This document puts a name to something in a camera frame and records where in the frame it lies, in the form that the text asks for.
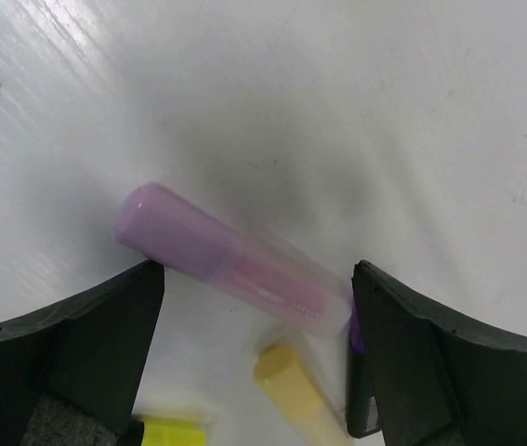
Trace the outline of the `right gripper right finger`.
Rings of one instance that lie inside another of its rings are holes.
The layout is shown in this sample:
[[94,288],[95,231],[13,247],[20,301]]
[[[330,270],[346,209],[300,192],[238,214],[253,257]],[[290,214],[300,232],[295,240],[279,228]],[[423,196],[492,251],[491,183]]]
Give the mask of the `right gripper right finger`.
[[350,434],[388,445],[527,445],[527,336],[368,261],[353,271]]

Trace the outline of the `pink pastel highlighter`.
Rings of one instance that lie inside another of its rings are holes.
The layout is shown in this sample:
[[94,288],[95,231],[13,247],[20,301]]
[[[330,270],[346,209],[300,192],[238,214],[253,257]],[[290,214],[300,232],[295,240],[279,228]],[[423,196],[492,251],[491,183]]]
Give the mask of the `pink pastel highlighter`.
[[170,269],[321,337],[339,334],[351,292],[289,243],[247,235],[148,183],[125,199],[116,240]]

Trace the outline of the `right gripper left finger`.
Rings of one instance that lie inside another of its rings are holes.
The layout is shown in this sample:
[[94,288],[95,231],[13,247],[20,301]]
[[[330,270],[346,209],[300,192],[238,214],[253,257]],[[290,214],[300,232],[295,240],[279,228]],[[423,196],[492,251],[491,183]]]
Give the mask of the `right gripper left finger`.
[[0,322],[0,445],[115,443],[128,430],[165,293],[144,261],[77,295]]

